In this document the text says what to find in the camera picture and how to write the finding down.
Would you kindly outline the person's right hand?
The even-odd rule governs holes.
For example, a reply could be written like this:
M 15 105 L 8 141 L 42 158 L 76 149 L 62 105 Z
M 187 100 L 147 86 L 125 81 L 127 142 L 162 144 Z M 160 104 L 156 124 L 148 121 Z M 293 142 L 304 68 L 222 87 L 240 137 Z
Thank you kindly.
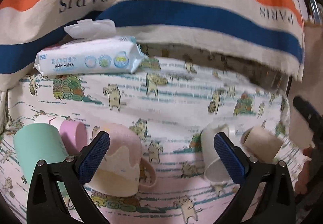
M 310 177 L 309 177 L 309 168 L 313 153 L 313 148 L 305 148 L 303 150 L 303 155 L 307 156 L 307 160 L 305 161 L 303 168 L 301 172 L 298 175 L 298 180 L 295 183 L 295 194 L 296 195 L 305 195 L 307 193 L 307 183 L 309 183 Z

